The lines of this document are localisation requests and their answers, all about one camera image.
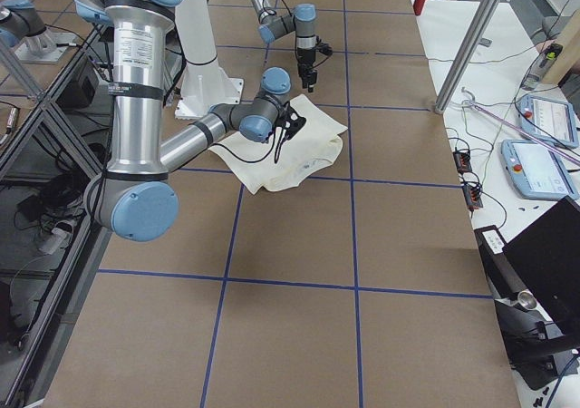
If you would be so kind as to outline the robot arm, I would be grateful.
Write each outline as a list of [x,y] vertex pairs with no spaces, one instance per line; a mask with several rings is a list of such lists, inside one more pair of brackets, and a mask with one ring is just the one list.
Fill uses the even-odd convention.
[[212,102],[208,113],[167,140],[161,137],[166,37],[192,38],[187,21],[213,38],[207,0],[74,0],[83,19],[111,27],[111,158],[88,185],[84,204],[116,235],[145,242],[162,236],[179,212],[169,174],[231,131],[254,142],[292,139],[305,118],[291,106],[284,69],[266,70],[249,104]]
[[258,19],[257,30],[265,44],[295,35],[295,59],[302,88],[313,92],[318,72],[316,56],[322,46],[316,34],[317,13],[313,4],[299,4],[294,9],[288,6],[286,13],[279,12],[269,0],[250,0]]

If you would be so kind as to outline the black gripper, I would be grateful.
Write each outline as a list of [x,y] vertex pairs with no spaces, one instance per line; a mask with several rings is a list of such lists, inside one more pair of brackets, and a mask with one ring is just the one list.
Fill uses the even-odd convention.
[[281,136],[280,136],[280,141],[281,142],[290,141],[297,134],[297,133],[296,134],[293,134],[293,133],[287,131],[287,127],[288,127],[287,118],[288,118],[288,114],[291,113],[291,112],[295,112],[295,111],[286,111],[286,112],[283,112],[276,119],[276,126],[282,129]]
[[317,83],[317,70],[314,68],[315,57],[315,49],[296,50],[298,74],[303,87],[308,88],[308,92],[313,92]]

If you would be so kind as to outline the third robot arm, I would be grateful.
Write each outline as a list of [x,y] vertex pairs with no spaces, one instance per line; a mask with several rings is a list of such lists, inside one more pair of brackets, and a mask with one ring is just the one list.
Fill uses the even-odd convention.
[[76,46],[75,34],[56,33],[37,13],[30,0],[1,2],[1,43],[24,63],[57,63]]

